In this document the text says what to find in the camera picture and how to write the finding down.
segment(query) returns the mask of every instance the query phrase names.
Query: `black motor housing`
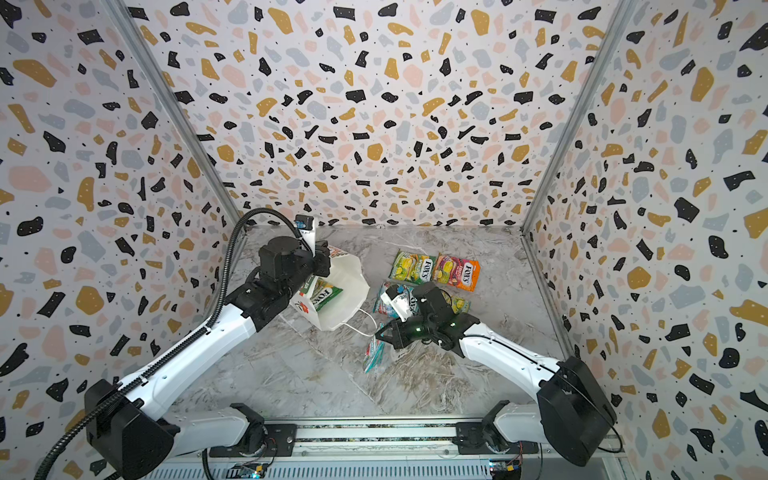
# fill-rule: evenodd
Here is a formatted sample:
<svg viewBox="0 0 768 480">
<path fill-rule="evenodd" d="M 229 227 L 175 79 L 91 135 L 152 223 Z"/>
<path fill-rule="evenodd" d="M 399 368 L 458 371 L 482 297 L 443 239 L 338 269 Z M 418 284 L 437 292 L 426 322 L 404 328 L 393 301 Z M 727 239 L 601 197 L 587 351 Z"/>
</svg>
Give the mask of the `black motor housing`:
<svg viewBox="0 0 768 480">
<path fill-rule="evenodd" d="M 584 362 L 572 356 L 558 365 L 557 374 L 543 382 L 537 394 L 541 424 L 549 444 L 570 463 L 583 467 L 616 422 L 616 413 Z M 574 392 L 562 377 L 584 395 Z"/>
<path fill-rule="evenodd" d="M 227 294 L 226 303 L 243 310 L 260 332 L 278 313 L 285 310 L 293 294 L 311 275 L 330 275 L 328 241 L 315 243 L 315 255 L 304 250 L 292 237 L 275 237 L 259 249 L 259 278 L 248 279 Z"/>
<path fill-rule="evenodd" d="M 85 391 L 85 411 L 92 412 L 116 389 L 102 379 Z M 149 475 L 174 446 L 176 425 L 155 422 L 141 408 L 123 399 L 85 427 L 85 438 L 125 480 Z"/>
</svg>

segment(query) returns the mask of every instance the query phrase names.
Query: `wire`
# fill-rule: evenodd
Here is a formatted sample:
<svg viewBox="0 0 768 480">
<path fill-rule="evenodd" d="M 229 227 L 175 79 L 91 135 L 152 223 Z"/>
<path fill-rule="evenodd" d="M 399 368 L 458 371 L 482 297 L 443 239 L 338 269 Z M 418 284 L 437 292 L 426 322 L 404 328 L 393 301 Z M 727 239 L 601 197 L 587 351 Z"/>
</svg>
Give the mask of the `wire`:
<svg viewBox="0 0 768 480">
<path fill-rule="evenodd" d="M 203 473 L 207 480 L 214 480 L 214 476 L 210 473 L 210 467 L 208 466 L 208 449 L 203 449 Z"/>
<path fill-rule="evenodd" d="M 272 440 L 272 443 L 275 444 L 275 455 L 272 455 L 272 460 L 270 461 L 270 463 L 267 464 L 266 466 L 267 468 L 271 467 L 272 464 L 275 462 L 275 458 L 277 458 L 277 440 L 273 439 L 272 437 L 270 437 L 270 440 Z"/>
<path fill-rule="evenodd" d="M 245 283 L 253 283 L 253 281 L 256 279 L 256 275 L 259 275 L 261 273 L 261 265 L 257 266 L 253 270 L 248 273 L 248 276 L 245 278 Z"/>
<path fill-rule="evenodd" d="M 373 328 L 375 328 L 375 329 L 377 329 L 377 330 L 379 329 L 379 324 L 378 324 L 378 323 L 376 323 L 376 319 L 375 319 L 375 318 L 373 318 L 373 315 L 371 315 L 370 313 L 366 312 L 366 311 L 365 311 L 365 310 L 363 310 L 362 308 L 358 308 L 358 310 L 360 310 L 361 312 L 365 313 L 365 314 L 368 316 L 368 318 L 370 318 L 370 319 L 371 319 L 371 321 L 373 322 Z"/>
<path fill-rule="evenodd" d="M 371 321 L 373 322 L 373 328 L 375 328 L 375 329 L 376 329 L 376 330 L 373 332 L 373 334 L 370 334 L 370 335 L 369 335 L 368 333 L 364 333 L 364 332 L 361 332 L 361 331 L 359 331 L 358 329 L 356 329 L 355 327 L 353 327 L 353 326 L 349 325 L 349 324 L 348 324 L 348 323 L 346 323 L 346 322 L 342 323 L 342 325 L 346 325 L 346 326 L 348 326 L 349 328 L 351 328 L 351 329 L 355 330 L 357 333 L 359 333 L 360 335 L 363 335 L 363 336 L 368 336 L 368 337 L 370 337 L 370 336 L 374 336 L 374 335 L 376 335 L 376 332 L 378 332 L 378 331 L 379 331 L 379 326 L 378 326 L 378 325 L 376 325 L 376 320 L 375 320 L 375 319 L 374 319 L 374 318 L 371 316 L 371 314 L 370 314 L 370 313 L 366 312 L 366 311 L 365 311 L 365 310 L 363 310 L 362 308 L 358 308 L 358 310 L 359 310 L 359 311 L 361 311 L 361 312 L 363 312 L 363 313 L 365 313 L 365 314 L 366 314 L 368 317 L 370 317 Z"/>
<path fill-rule="evenodd" d="M 520 453 L 518 453 L 518 457 L 517 458 L 520 459 L 520 468 L 522 468 L 523 467 L 523 460 L 525 459 L 525 457 L 523 456 L 523 442 L 518 442 L 518 445 L 520 445 Z"/>
<path fill-rule="evenodd" d="M 609 449 L 604 449 L 604 448 L 602 448 L 602 447 L 598 446 L 598 450 L 601 450 L 601 451 L 603 451 L 603 452 L 608 452 L 608 453 L 622 453 L 622 452 L 624 451 L 624 442 L 621 440 L 621 435 L 619 435 L 619 432 L 618 432 L 618 431 L 616 430 L 616 428 L 614 427 L 614 424 L 615 424 L 615 422 L 613 422 L 613 421 L 611 421 L 611 420 L 608 420 L 608 418 L 607 418 L 605 415 L 603 415 L 603 412 L 601 412 L 601 411 L 600 411 L 600 409 L 599 409 L 599 408 L 598 408 L 598 407 L 597 407 L 597 406 L 596 406 L 596 405 L 595 405 L 595 404 L 594 404 L 594 403 L 593 403 L 593 402 L 592 402 L 592 401 L 589 399 L 589 397 L 587 397 L 587 395 L 586 395 L 586 394 L 584 394 L 584 393 L 583 393 L 583 392 L 582 392 L 582 391 L 581 391 L 579 388 L 577 388 L 577 387 L 576 387 L 576 386 L 575 386 L 573 383 L 569 382 L 569 381 L 568 381 L 568 379 L 566 379 L 566 378 L 565 378 L 565 377 L 564 377 L 564 376 L 563 376 L 561 373 L 555 372 L 553 369 L 550 369 L 550 368 L 549 368 L 549 367 L 547 367 L 546 365 L 543 365 L 543 364 L 541 364 L 541 363 L 539 363 L 539 362 L 536 362 L 535 360 L 533 360 L 533 359 L 531 359 L 530 357 L 526 356 L 524 353 L 521 353 L 521 352 L 519 352 L 518 350 L 516 350 L 516 349 L 513 349 L 512 347 L 510 347 L 510 346 L 509 346 L 509 345 L 507 345 L 506 343 L 502 343 L 502 342 L 499 342 L 497 339 L 488 338 L 487 336 L 483 336 L 483 335 L 465 335 L 465 336 L 464 336 L 464 338 L 468 338 L 468 337 L 476 337 L 476 338 L 486 339 L 486 340 L 489 340 L 489 341 L 491 341 L 491 342 L 494 342 L 494 343 L 498 343 L 499 345 L 501 345 L 501 346 L 503 346 L 503 347 L 505 347 L 505 348 L 507 348 L 507 349 L 510 349 L 512 352 L 515 352 L 515 353 L 517 353 L 519 356 L 523 357 L 524 359 L 528 360 L 529 362 L 531 362 L 531 363 L 534 363 L 536 366 L 540 366 L 542 369 L 544 369 L 544 370 L 547 370 L 548 372 L 551 372 L 553 375 L 560 377 L 560 378 L 561 378 L 561 379 L 562 379 L 564 382 L 566 382 L 566 383 L 567 383 L 567 384 L 568 384 L 568 385 L 569 385 L 569 386 L 570 386 L 570 387 L 571 387 L 571 388 L 572 388 L 572 389 L 573 389 L 573 390 L 574 390 L 576 393 L 578 393 L 579 395 L 581 395 L 581 397 L 582 397 L 584 400 L 586 400 L 586 401 L 587 401 L 587 403 L 589 403 L 589 404 L 592 406 L 592 408 L 595 410 L 595 412 L 597 412 L 597 413 L 598 413 L 598 415 L 599 415 L 599 416 L 600 416 L 600 417 L 603 419 L 603 421 L 604 421 L 604 422 L 606 422 L 606 423 L 608 424 L 608 426 L 610 426 L 610 427 L 611 427 L 611 430 L 613 430 L 613 431 L 614 431 L 614 433 L 616 434 L 616 436 L 618 437 L 618 439 L 619 439 L 619 448 L 618 448 L 618 449 L 615 449 L 615 450 L 609 450 Z M 568 367 L 562 367 L 562 368 L 565 368 L 565 369 L 567 369 L 567 370 L 568 370 L 569 372 L 571 372 L 571 373 L 574 373 L 574 374 L 576 373 L 576 372 L 574 372 L 573 370 L 569 369 Z"/>
<path fill-rule="evenodd" d="M 541 443 L 538 444 L 538 475 L 536 475 L 536 480 L 539 480 L 541 478 L 541 473 L 544 471 L 544 449 L 541 447 Z"/>
<path fill-rule="evenodd" d="M 240 231 L 243 229 L 243 226 L 246 224 L 246 222 L 251 217 L 257 214 L 270 214 L 280 218 L 291 229 L 291 231 L 293 232 L 293 235 L 296 237 L 296 239 L 299 240 L 302 246 L 305 249 L 307 249 L 309 252 L 312 251 L 310 246 L 301 236 L 301 232 L 299 232 L 299 229 L 296 228 L 296 225 L 291 223 L 290 220 L 288 220 L 286 216 L 283 215 L 282 213 L 276 210 L 272 210 L 270 208 L 254 208 L 253 210 L 247 211 L 242 217 L 240 217 L 237 220 L 234 227 L 232 227 L 232 235 L 230 237 L 230 242 L 227 245 L 227 254 L 224 256 L 224 262 L 221 267 L 221 285 L 219 288 L 219 296 L 216 301 L 216 306 L 214 307 L 214 311 L 211 313 L 210 318 L 205 322 L 205 325 L 208 329 L 210 329 L 216 323 L 216 321 L 219 318 L 219 315 L 221 314 L 221 310 L 224 307 L 224 301 L 227 296 L 227 287 L 229 286 L 229 283 L 230 283 L 230 268 L 232 267 L 235 246 L 237 245 L 237 236 L 240 234 Z M 141 377 L 144 377 L 144 379 L 149 379 L 159 369 L 161 369 L 166 363 L 170 362 L 171 359 L 173 359 L 176 355 L 181 353 L 182 350 L 186 349 L 189 345 L 194 343 L 195 340 L 199 339 L 206 333 L 207 333 L 206 329 L 195 330 L 195 332 L 192 335 L 182 340 L 180 343 L 174 346 L 174 348 L 164 353 L 151 366 L 147 367 L 147 369 L 141 373 Z M 131 390 L 141 385 L 141 382 L 142 382 L 141 377 L 136 378 L 133 382 L 128 383 L 126 386 L 123 386 L 119 390 L 112 390 L 112 392 L 108 396 L 104 397 L 101 403 L 96 405 L 94 409 L 91 410 L 90 413 L 88 413 L 85 417 L 83 417 L 82 420 L 80 420 L 80 422 L 77 422 L 76 424 L 74 424 L 72 428 L 69 429 L 69 431 L 67 431 L 64 435 L 62 435 L 61 438 L 58 440 L 58 442 L 54 444 L 54 446 L 51 448 L 48 454 L 46 454 L 46 456 L 40 462 L 40 466 L 38 467 L 38 470 L 35 473 L 35 480 L 45 480 L 48 477 L 48 473 L 50 473 L 51 469 L 53 468 L 53 464 L 56 462 L 56 459 L 62 453 L 64 453 L 64 450 L 67 448 L 67 445 L 70 444 L 70 442 L 74 439 L 74 437 L 82 429 L 84 429 L 88 423 L 98 418 L 101 414 L 108 411 L 111 407 L 116 406 L 119 402 L 124 401 L 126 393 L 130 392 Z"/>
</svg>

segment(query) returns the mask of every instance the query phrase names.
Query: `candy wrapper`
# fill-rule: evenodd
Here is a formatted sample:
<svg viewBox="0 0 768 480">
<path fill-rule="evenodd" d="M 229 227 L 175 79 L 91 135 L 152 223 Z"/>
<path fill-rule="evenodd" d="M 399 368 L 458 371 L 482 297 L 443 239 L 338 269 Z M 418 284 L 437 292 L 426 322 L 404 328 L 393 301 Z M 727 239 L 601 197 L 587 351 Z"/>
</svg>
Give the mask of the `candy wrapper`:
<svg viewBox="0 0 768 480">
<path fill-rule="evenodd" d="M 400 250 L 392 265 L 392 272 L 390 272 L 389 278 L 399 282 L 421 285 L 431 280 L 434 266 L 434 257 Z"/>
<path fill-rule="evenodd" d="M 383 328 L 384 324 L 379 323 L 379 329 Z M 376 337 L 371 337 L 371 341 L 366 348 L 365 361 L 362 364 L 363 371 L 368 373 L 371 369 L 382 362 L 382 355 L 384 353 L 384 342 L 378 340 Z"/>
<path fill-rule="evenodd" d="M 440 253 L 432 279 L 438 283 L 474 292 L 478 276 L 480 276 L 480 263 Z"/>
<path fill-rule="evenodd" d="M 340 294 L 342 289 L 337 286 L 331 285 L 323 279 L 318 278 L 315 284 L 315 290 L 312 292 L 310 301 L 315 306 L 316 311 L 320 311 L 325 305 L 330 302 L 334 296 Z"/>
<path fill-rule="evenodd" d="M 403 293 L 406 292 L 408 294 L 408 304 L 411 307 L 411 312 L 414 315 L 419 314 L 419 302 L 416 301 L 416 299 L 413 297 L 411 292 L 413 291 L 412 286 L 408 285 L 401 285 L 399 283 L 394 282 L 384 282 L 382 284 L 381 289 L 379 289 L 379 296 L 376 297 L 376 303 L 373 305 L 373 312 L 374 313 L 383 313 L 384 315 L 391 316 L 392 318 L 397 318 L 397 313 L 395 310 L 388 305 L 384 305 L 384 302 L 381 300 L 381 295 L 384 293 L 390 286 L 397 286 L 397 293 Z M 458 296 L 450 296 L 448 297 L 443 293 L 443 296 L 445 297 L 446 302 L 451 302 L 451 308 L 453 308 L 453 313 L 456 313 L 457 315 L 459 313 L 466 313 L 469 311 L 469 300 L 464 300 L 461 297 Z"/>
</svg>

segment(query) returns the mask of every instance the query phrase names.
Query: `white string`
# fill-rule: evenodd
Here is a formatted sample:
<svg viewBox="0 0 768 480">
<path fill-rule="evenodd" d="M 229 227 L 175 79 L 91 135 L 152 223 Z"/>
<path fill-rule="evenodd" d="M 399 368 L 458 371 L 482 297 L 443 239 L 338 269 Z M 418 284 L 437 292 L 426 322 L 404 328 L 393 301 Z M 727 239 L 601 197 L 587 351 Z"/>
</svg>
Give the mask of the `white string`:
<svg viewBox="0 0 768 480">
<path fill-rule="evenodd" d="M 358 308 L 358 310 L 363 312 L 363 313 L 365 313 L 371 319 L 371 321 L 373 322 L 373 328 L 375 328 L 376 331 L 378 331 L 379 330 L 379 326 L 376 325 L 376 320 L 373 318 L 373 316 L 370 313 L 368 313 L 365 310 L 363 310 L 362 308 Z M 358 329 L 356 329 L 355 327 L 349 325 L 348 323 L 342 323 L 342 325 L 348 326 L 349 328 L 355 330 L 357 333 L 359 333 L 360 335 L 363 335 L 363 336 L 370 337 L 370 336 L 374 336 L 376 334 L 375 332 L 373 334 L 363 333 L 363 332 L 359 331 Z"/>
</svg>

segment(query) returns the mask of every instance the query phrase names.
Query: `aluminum corner post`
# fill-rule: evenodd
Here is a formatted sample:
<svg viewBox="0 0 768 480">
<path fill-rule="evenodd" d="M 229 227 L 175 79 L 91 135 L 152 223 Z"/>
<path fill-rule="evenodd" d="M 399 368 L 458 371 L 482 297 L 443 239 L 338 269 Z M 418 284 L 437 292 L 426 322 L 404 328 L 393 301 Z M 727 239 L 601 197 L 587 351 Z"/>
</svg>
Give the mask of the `aluminum corner post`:
<svg viewBox="0 0 768 480">
<path fill-rule="evenodd" d="M 571 114 L 565 124 L 565 129 L 563 130 L 563 136 L 560 138 L 558 146 L 554 149 L 552 160 L 549 162 L 549 165 L 544 172 L 541 183 L 536 191 L 536 195 L 534 195 L 534 199 L 528 208 L 528 212 L 525 214 L 525 220 L 523 220 L 521 227 L 521 234 L 523 236 L 522 243 L 525 248 L 525 254 L 528 257 L 528 262 L 531 264 L 536 284 L 541 292 L 541 298 L 544 300 L 549 319 L 552 321 L 555 335 L 557 336 L 560 347 L 563 349 L 563 353 L 566 357 L 574 354 L 574 348 L 571 345 L 571 341 L 565 332 L 562 322 L 558 318 L 559 313 L 555 304 L 555 299 L 551 289 L 545 281 L 544 273 L 541 271 L 538 262 L 536 261 L 536 252 L 528 239 L 527 232 L 531 231 L 537 212 L 543 207 L 544 202 L 546 201 L 547 191 L 554 184 L 556 175 L 565 161 L 565 154 L 571 147 L 571 144 L 576 137 L 576 132 L 578 132 L 579 125 L 587 114 L 587 110 L 589 110 L 589 106 L 600 86 L 600 80 L 603 78 L 603 73 L 605 73 L 611 59 L 614 57 L 616 47 L 621 40 L 621 36 L 624 34 L 624 30 L 630 21 L 630 17 L 632 16 L 632 12 L 637 3 L 638 0 L 619 0 L 618 5 L 611 16 L 611 20 L 608 23 L 605 39 L 600 46 L 598 54 L 595 56 L 594 65 L 589 71 L 589 75 L 584 83 L 584 87 L 581 89 L 581 93 L 578 95 L 576 105 L 574 105 L 571 110 Z"/>
<path fill-rule="evenodd" d="M 227 189 L 221 183 L 221 179 L 219 178 L 216 169 L 209 162 L 208 153 L 205 151 L 205 148 L 203 148 L 202 143 L 197 139 L 192 124 L 187 120 L 186 115 L 184 115 L 184 112 L 176 101 L 174 93 L 165 82 L 160 67 L 157 66 L 157 62 L 149 51 L 149 47 L 144 43 L 144 39 L 134 23 L 133 18 L 128 14 L 128 8 L 124 1 L 101 0 L 101 5 L 114 23 L 114 26 L 118 29 L 118 32 L 120 32 L 120 35 L 122 35 L 128 49 L 136 59 L 139 67 L 141 67 L 141 71 L 147 76 L 147 81 L 150 83 L 160 104 L 170 117 L 176 130 L 179 132 L 181 139 L 187 144 L 192 151 L 192 155 L 198 160 L 197 165 L 203 171 L 203 174 L 208 180 L 208 185 L 219 199 L 224 213 L 230 218 L 230 222 L 234 224 L 237 222 L 237 219 L 240 218 L 240 212 L 232 201 L 232 197 L 227 193 Z"/>
</svg>

